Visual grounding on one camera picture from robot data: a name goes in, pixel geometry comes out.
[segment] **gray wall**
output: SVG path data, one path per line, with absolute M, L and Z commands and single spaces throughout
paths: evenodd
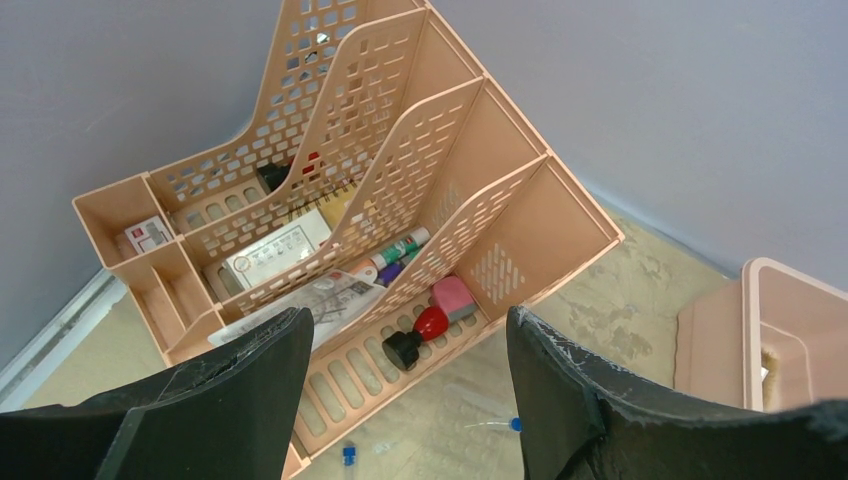
M 71 198 L 235 133 L 279 8 L 0 1 L 0 369 L 100 268 Z
M 433 3 L 595 193 L 848 288 L 848 2 Z

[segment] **black object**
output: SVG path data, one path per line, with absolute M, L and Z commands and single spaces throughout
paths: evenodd
M 291 171 L 290 165 L 275 165 L 269 163 L 256 169 L 256 175 L 259 176 L 259 183 L 266 194 L 269 194 L 277 189 L 286 180 Z
M 848 402 L 763 414 L 650 382 L 513 307 L 525 478 L 844 479 Z
M 395 332 L 383 340 L 383 353 L 397 368 L 407 371 L 418 361 L 418 347 L 424 337 L 417 330 L 409 333 Z
M 96 395 L 0 415 L 3 478 L 279 480 L 312 345 L 309 310 Z

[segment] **red and black object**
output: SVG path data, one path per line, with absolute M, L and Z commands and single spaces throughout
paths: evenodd
M 439 307 L 425 308 L 409 333 L 395 332 L 383 340 L 383 352 L 399 369 L 409 370 L 418 361 L 418 347 L 448 331 L 450 321 Z

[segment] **pink eraser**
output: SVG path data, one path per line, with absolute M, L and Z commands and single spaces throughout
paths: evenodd
M 459 277 L 451 275 L 445 277 L 433 285 L 433 303 L 441 308 L 453 323 L 460 318 L 467 317 L 477 310 L 477 304 L 471 297 L 468 287 L 462 283 Z

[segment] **slotted bottom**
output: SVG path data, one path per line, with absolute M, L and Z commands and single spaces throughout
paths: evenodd
M 419 295 L 332 353 L 312 362 L 294 427 L 310 455 L 320 453 L 495 327 L 481 312 L 466 317 L 452 325 L 445 335 L 422 345 L 418 362 L 409 372 L 402 372 L 386 358 L 382 341 L 398 330 L 409 331 L 429 302 L 430 292 Z

